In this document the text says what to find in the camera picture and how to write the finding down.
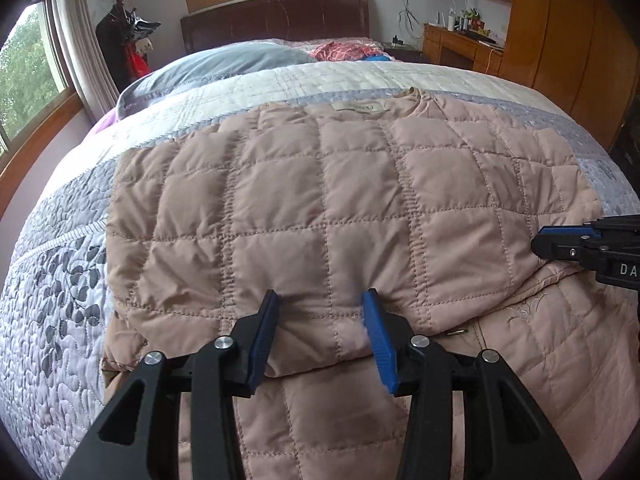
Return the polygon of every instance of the red checkered cloth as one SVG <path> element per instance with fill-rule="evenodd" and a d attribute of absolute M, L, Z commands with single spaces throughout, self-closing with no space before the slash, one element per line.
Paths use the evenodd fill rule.
<path fill-rule="evenodd" d="M 318 61 L 359 61 L 369 56 L 386 56 L 378 48 L 356 43 L 331 41 L 316 48 L 309 54 Z"/>

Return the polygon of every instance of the clothing label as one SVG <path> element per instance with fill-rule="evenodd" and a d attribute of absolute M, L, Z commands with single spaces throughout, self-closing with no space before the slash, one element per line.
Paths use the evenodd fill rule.
<path fill-rule="evenodd" d="M 342 110 L 351 110 L 352 112 L 360 112 L 361 114 L 372 114 L 375 112 L 386 112 L 386 107 L 382 103 L 332 103 L 334 110 L 340 112 Z"/>

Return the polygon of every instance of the gray pillow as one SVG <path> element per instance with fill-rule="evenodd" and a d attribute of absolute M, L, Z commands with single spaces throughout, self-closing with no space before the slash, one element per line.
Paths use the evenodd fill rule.
<path fill-rule="evenodd" d="M 118 98 L 116 114 L 122 120 L 169 95 L 235 75 L 315 62 L 301 50 L 269 43 L 236 43 L 196 52 L 131 84 Z"/>

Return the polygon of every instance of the pink quilted jacket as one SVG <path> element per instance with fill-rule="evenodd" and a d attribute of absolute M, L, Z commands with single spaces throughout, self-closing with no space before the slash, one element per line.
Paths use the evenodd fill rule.
<path fill-rule="evenodd" d="M 247 478 L 394 478 L 409 399 L 386 392 L 370 357 L 359 303 L 375 287 L 445 348 L 497 349 L 595 480 L 640 415 L 636 298 L 542 262 L 529 243 L 545 224 L 601 214 L 555 131 L 413 89 L 267 104 L 130 150 L 108 224 L 107 396 L 147 352 L 199 350 L 274 288 L 270 378 L 236 402 Z M 458 397 L 454 414 L 458 479 Z"/>

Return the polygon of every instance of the bottle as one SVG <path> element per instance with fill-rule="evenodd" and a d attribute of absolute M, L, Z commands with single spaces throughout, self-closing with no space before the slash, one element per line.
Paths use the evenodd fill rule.
<path fill-rule="evenodd" d="M 449 9 L 449 23 L 447 30 L 453 32 L 456 28 L 456 13 L 453 10 L 453 7 Z"/>

